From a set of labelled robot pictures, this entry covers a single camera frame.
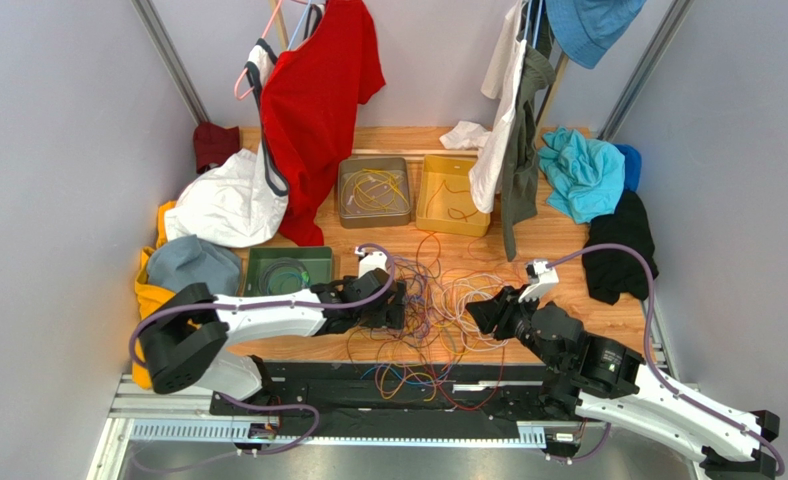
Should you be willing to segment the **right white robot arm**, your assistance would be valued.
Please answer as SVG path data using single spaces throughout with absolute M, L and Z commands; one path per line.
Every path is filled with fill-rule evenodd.
M 710 479 L 776 477 L 777 461 L 764 445 L 778 435 L 777 415 L 712 401 L 637 351 L 587 332 L 555 303 L 521 294 L 505 286 L 466 310 L 481 333 L 515 339 L 545 364 L 535 406 L 547 419 L 609 423 L 671 448 Z

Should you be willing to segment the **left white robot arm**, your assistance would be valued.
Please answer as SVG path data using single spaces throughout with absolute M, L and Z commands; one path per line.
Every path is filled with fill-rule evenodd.
M 190 387 L 227 402 L 248 400 L 269 378 L 262 360 L 230 347 L 276 337 L 343 334 L 355 327 L 402 324 L 405 287 L 376 268 L 285 295 L 215 295 L 204 283 L 183 288 L 146 317 L 132 336 L 133 360 L 159 395 Z

